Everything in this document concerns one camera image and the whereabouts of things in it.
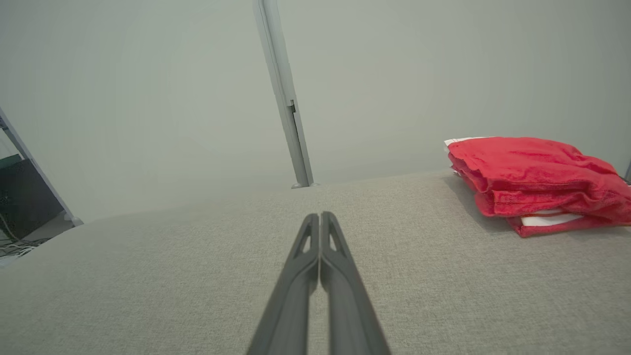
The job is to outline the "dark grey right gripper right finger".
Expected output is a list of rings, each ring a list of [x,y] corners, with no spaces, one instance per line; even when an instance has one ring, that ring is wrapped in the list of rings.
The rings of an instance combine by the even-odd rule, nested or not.
[[[320,220],[320,283],[329,301],[329,353],[389,355],[391,350],[340,223],[332,212],[323,212]]]

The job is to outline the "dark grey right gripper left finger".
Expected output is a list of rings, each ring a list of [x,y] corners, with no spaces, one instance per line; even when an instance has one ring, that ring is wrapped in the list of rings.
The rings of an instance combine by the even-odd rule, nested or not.
[[[310,296],[318,285],[319,220],[304,218],[264,313],[248,355],[306,355]]]

